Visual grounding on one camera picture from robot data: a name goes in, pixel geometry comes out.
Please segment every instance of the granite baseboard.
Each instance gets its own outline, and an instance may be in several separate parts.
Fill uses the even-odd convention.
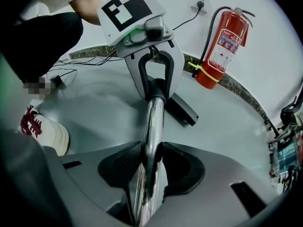
[[[79,58],[91,58],[95,56],[106,57],[114,51],[115,51],[114,46],[107,46],[107,45],[95,46],[95,47],[79,50],[76,52],[72,52],[70,53],[70,58],[74,60]],[[190,66],[188,62],[197,64],[199,62],[199,59],[187,54],[184,54],[184,59],[185,59],[184,70],[188,72],[193,72],[194,67]],[[152,61],[161,63],[161,61],[159,61],[157,57],[153,58]],[[232,78],[231,76],[225,73],[223,78],[218,83],[222,87],[228,89],[229,91],[233,92],[234,94],[242,98],[262,117],[264,121],[268,119],[268,116],[266,115],[265,111],[263,110],[259,102],[250,94],[250,92],[244,86],[242,86],[234,78]]]

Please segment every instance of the white wall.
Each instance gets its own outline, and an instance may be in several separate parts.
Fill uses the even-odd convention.
[[[188,0],[158,1],[166,9],[164,19],[170,27],[195,15],[188,6]],[[176,41],[184,53],[199,58],[215,9],[230,6],[255,13],[256,18],[251,18],[254,27],[249,30],[246,46],[238,51],[227,73],[252,93],[274,124],[279,123],[280,109],[293,99],[303,77],[303,48],[296,32],[273,0],[210,1],[211,11],[176,30]],[[100,27],[85,21],[83,24],[83,36],[71,51],[106,44]]]

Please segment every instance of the yellow strap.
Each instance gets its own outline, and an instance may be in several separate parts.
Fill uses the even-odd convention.
[[[217,80],[216,78],[212,77],[211,75],[209,75],[204,69],[202,66],[199,66],[199,65],[194,65],[193,63],[189,62],[188,63],[189,65],[193,66],[193,67],[196,67],[198,69],[200,69],[206,76],[208,76],[210,79],[214,80],[215,82],[219,82],[219,80]]]

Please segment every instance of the red shoelace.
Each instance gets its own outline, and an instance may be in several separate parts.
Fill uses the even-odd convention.
[[[40,114],[34,110],[32,110],[33,106],[30,105],[27,108],[27,113],[23,116],[21,120],[21,129],[23,134],[32,135],[32,132],[35,134],[36,138],[38,138],[38,135],[42,133],[41,131],[41,121],[35,120],[34,117],[37,114]]]

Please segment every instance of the person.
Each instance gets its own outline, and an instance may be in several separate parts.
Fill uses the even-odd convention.
[[[74,12],[40,16],[15,24],[7,31],[2,53],[23,83],[39,83],[58,59],[77,44],[83,33],[82,19],[100,25],[97,9],[101,0],[35,0],[50,13],[70,5]],[[53,147],[59,156],[66,154],[69,144],[67,129],[43,117],[32,105],[21,120],[22,133],[32,136],[42,146]]]

